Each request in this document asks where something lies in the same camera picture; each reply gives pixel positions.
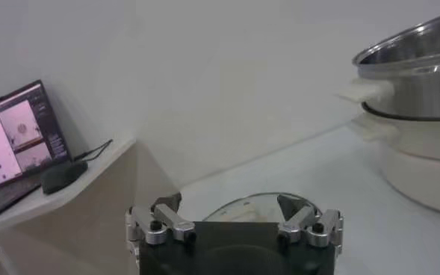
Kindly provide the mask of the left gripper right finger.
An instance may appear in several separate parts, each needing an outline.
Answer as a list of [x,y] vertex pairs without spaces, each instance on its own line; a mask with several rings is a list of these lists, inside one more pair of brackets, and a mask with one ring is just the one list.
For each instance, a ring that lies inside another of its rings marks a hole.
[[339,210],[321,212],[308,200],[289,194],[278,195],[277,202],[285,219],[278,224],[282,242],[289,245],[304,239],[312,247],[343,247],[344,217]]

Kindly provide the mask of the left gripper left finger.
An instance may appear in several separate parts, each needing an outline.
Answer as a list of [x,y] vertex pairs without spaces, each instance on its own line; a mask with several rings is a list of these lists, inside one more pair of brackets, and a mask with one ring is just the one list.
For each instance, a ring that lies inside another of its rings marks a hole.
[[150,207],[132,206],[126,211],[126,243],[138,246],[140,241],[157,246],[167,241],[168,232],[182,243],[195,242],[195,223],[177,213],[182,195],[160,197]]

